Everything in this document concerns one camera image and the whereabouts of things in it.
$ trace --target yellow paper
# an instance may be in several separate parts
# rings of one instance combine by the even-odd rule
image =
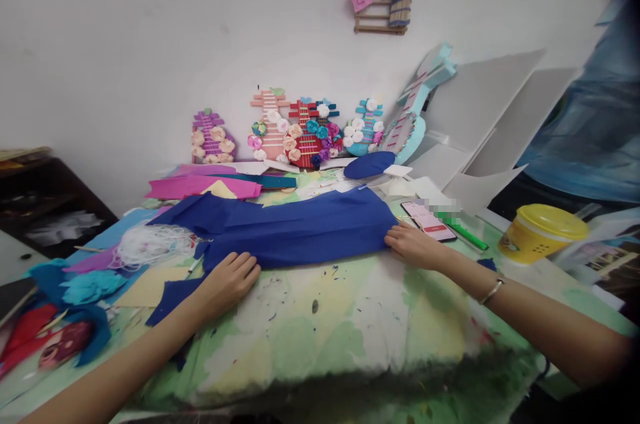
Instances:
[[[224,182],[222,181],[216,181],[213,184],[211,184],[208,188],[206,188],[204,191],[202,191],[200,194],[205,194],[210,192],[211,194],[218,196],[218,197],[224,197],[225,199],[237,199],[238,196],[236,196],[236,194],[232,193],[229,188],[224,184]]]
[[[152,267],[133,283],[114,305],[120,307],[157,307],[162,298],[166,281],[182,281],[188,267]]]

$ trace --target hand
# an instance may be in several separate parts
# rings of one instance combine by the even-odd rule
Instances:
[[[222,316],[249,292],[260,276],[260,266],[249,253],[231,253],[189,296],[205,322]]]
[[[451,252],[447,246],[406,222],[393,226],[385,236],[385,243],[397,258],[427,270],[438,270]]]

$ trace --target yellow container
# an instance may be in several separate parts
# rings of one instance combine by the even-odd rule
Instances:
[[[518,263],[532,264],[588,235],[582,219],[557,207],[530,204],[518,209],[498,249]]]

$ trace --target table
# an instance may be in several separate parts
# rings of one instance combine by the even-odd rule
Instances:
[[[264,193],[258,201],[278,205],[306,199],[328,174],[300,174],[295,193]],[[406,200],[386,202],[400,215],[399,204]],[[132,215],[110,229],[111,238],[144,218]],[[490,245],[482,257],[493,257],[509,278],[624,334],[635,331],[546,259],[512,265],[496,251],[499,230],[478,218],[466,217],[464,224]],[[101,237],[88,245],[105,245]],[[472,259],[480,257],[460,240],[450,246]],[[192,262],[173,259],[162,265]],[[131,318],[132,312],[121,309],[111,324],[113,338],[96,362],[80,369],[65,364],[0,416],[30,412],[146,332],[151,310]],[[295,402],[281,415],[296,422],[370,422],[375,417],[406,423],[409,416],[416,422],[508,422],[541,369],[540,355],[528,342],[448,278],[405,268],[384,251],[263,271],[234,312],[196,336],[182,372],[165,366],[128,409],[184,411],[238,402],[264,409]],[[10,374],[0,391],[20,378]],[[132,415],[140,416],[125,410],[119,418]]]

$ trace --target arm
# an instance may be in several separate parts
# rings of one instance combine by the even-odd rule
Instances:
[[[489,294],[499,277],[406,223],[393,226],[385,242],[396,257],[444,274],[474,299]],[[486,306],[580,387],[602,383],[622,368],[631,348],[628,338],[518,282],[503,280]]]
[[[260,274],[255,257],[229,254],[160,324],[60,392],[23,423],[108,423],[208,321],[235,306]]]

